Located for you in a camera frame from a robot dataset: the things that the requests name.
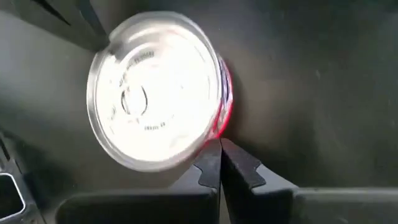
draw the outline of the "can rim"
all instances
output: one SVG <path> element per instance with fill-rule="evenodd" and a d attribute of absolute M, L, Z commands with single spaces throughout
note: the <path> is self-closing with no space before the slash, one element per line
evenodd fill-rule
<path fill-rule="evenodd" d="M 205 47 L 208 50 L 208 53 L 211 55 L 213 64 L 215 66 L 215 72 L 216 72 L 216 79 L 218 82 L 218 85 L 221 84 L 221 72 L 220 72 L 220 65 L 218 61 L 218 57 L 216 52 L 213 49 L 213 46 L 211 45 L 210 40 L 208 37 L 205 35 L 205 33 L 199 28 L 199 26 L 191 21 L 189 18 L 185 17 L 184 15 L 178 14 L 176 12 L 167 12 L 167 11 L 162 11 L 162 12 L 144 12 L 137 14 L 135 16 L 132 16 L 122 22 L 115 30 L 112 31 L 112 33 L 109 35 L 109 40 L 110 44 L 101 52 L 98 52 L 91 64 L 89 75 L 88 75 L 88 83 L 87 83 L 87 93 L 86 93 L 86 104 L 87 104 L 87 111 L 88 111 L 88 117 L 90 120 L 91 127 L 94 131 L 94 134 L 98 140 L 98 142 L 101 144 L 102 148 L 118 163 L 124 165 L 125 167 L 128 167 L 130 169 L 138 170 L 138 171 L 146 171 L 146 172 L 155 172 L 155 171 L 160 171 L 160 170 L 166 170 L 172 167 L 175 167 L 182 163 L 183 161 L 186 161 L 191 155 L 195 153 L 195 151 L 200 150 L 200 147 L 202 144 L 205 143 L 207 140 L 209 134 L 210 134 L 210 129 L 213 125 L 214 120 L 216 119 L 216 114 L 219 108 L 216 108 L 215 113 L 212 115 L 211 120 L 209 122 L 209 125 L 206 127 L 204 130 L 204 134 L 201 135 L 199 138 L 196 138 L 191 145 L 183 150 L 182 152 L 179 152 L 172 157 L 163 160 L 163 161 L 142 161 L 135 159 L 133 157 L 125 155 L 121 150 L 119 150 L 107 137 L 107 135 L 104 132 L 104 129 L 101 125 L 101 121 L 98 116 L 98 110 L 97 110 L 97 105 L 96 105 L 96 89 L 97 89 L 97 81 L 99 77 L 99 72 L 101 70 L 101 67 L 103 65 L 103 62 L 106 57 L 108 57 L 109 53 L 109 48 L 110 46 L 118 42 L 119 40 L 122 39 L 123 33 L 128 30 L 131 24 L 138 24 L 142 21 L 145 20 L 159 20 L 159 19 L 164 19 L 165 21 L 174 21 L 178 22 L 178 25 L 186 28 L 190 32 L 193 32 L 205 45 Z M 217 96 L 216 100 L 218 103 L 218 106 L 220 106 L 221 102 L 221 89 L 218 88 L 217 91 Z"/>

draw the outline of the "silver can lid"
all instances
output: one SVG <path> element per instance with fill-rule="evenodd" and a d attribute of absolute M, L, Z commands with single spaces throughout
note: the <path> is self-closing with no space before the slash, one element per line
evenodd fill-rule
<path fill-rule="evenodd" d="M 220 65 L 210 41 L 174 12 L 133 16 L 109 39 L 87 84 L 99 143 L 131 169 L 176 166 L 209 138 L 220 109 Z"/>

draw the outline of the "cup holder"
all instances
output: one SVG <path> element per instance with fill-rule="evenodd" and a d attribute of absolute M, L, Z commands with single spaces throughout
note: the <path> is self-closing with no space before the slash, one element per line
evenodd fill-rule
<path fill-rule="evenodd" d="M 25 201 L 11 174 L 0 174 L 0 223 L 21 214 Z"/>

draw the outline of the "can top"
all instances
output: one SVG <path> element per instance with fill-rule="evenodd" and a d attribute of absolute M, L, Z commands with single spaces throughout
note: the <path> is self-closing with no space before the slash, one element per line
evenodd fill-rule
<path fill-rule="evenodd" d="M 87 84 L 99 143 L 135 170 L 176 166 L 207 140 L 220 107 L 220 66 L 210 41 L 174 12 L 133 16 L 109 39 Z"/>

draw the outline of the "car cup holder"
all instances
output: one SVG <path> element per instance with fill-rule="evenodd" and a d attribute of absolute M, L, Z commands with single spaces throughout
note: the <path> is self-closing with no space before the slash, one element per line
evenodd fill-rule
<path fill-rule="evenodd" d="M 0 224 L 43 224 L 7 142 L 10 139 L 0 133 Z"/>

